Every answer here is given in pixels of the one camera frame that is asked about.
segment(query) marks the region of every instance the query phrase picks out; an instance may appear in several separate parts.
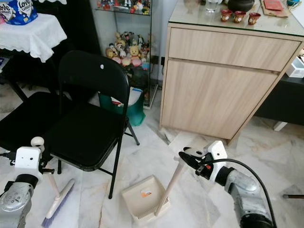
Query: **dustpan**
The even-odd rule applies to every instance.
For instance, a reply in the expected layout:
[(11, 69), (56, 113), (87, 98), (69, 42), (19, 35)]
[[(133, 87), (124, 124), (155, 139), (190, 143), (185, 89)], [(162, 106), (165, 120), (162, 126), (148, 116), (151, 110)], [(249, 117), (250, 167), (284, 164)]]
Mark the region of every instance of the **dustpan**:
[(175, 160), (179, 164), (166, 190), (157, 177), (152, 175), (122, 191), (123, 199), (136, 222), (151, 222), (170, 207), (169, 193), (186, 164), (181, 158)]

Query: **red cup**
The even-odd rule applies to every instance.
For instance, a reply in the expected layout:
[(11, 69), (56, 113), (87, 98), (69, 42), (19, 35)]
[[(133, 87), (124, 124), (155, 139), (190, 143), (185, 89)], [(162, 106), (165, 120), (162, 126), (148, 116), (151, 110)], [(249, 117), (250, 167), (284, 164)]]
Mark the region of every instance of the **red cup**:
[(261, 14), (259, 13), (249, 13), (248, 24), (254, 25), (257, 20), (260, 18)]
[(244, 11), (235, 11), (233, 22), (240, 23), (245, 15), (246, 15), (246, 12), (244, 12)]
[(229, 9), (222, 9), (222, 17), (221, 17), (221, 21), (225, 22), (228, 21), (229, 17), (231, 16), (231, 14), (233, 13), (231, 10)]

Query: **cabinet door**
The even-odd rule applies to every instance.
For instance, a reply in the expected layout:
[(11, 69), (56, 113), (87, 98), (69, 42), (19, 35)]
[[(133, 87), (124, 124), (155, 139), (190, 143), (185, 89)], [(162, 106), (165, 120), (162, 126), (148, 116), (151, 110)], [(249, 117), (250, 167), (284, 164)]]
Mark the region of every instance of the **cabinet door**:
[(169, 60), (162, 126), (231, 139), (277, 75)]

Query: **black cable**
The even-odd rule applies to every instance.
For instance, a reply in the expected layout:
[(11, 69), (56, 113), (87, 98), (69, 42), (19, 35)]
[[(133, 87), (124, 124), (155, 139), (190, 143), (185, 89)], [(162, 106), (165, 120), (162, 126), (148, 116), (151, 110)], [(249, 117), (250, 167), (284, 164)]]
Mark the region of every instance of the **black cable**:
[(263, 189), (263, 191), (265, 193), (266, 200), (267, 200), (267, 203), (268, 203), (268, 206), (269, 206), (269, 211), (270, 211), (272, 223), (274, 225), (274, 228), (277, 228), (274, 211), (272, 209), (272, 205), (271, 205), (271, 202), (270, 202), (270, 198), (269, 198), (267, 189), (266, 189), (264, 183), (262, 182), (262, 180), (259, 178), (259, 176), (249, 166), (247, 166), (246, 164), (244, 164), (244, 163), (242, 163), (242, 162), (240, 162), (238, 160), (229, 159), (229, 158), (226, 158), (226, 159), (217, 159), (217, 160), (213, 160), (213, 161), (201, 161), (199, 163), (199, 165), (207, 165), (207, 164), (212, 164), (212, 163), (217, 163), (217, 162), (234, 162), (234, 163), (237, 163), (237, 164), (245, 167), (246, 169), (248, 169), (254, 175), (254, 177), (258, 180), (258, 182), (262, 186), (262, 189)]

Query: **black pot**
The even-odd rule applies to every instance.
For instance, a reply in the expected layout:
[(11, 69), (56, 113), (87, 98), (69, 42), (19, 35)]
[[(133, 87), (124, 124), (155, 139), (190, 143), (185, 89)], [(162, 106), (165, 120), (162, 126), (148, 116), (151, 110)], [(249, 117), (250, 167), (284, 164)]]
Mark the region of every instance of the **black pot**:
[(255, 0), (229, 0), (228, 9), (235, 11), (244, 11), (248, 12), (251, 10), (253, 5), (255, 4)]

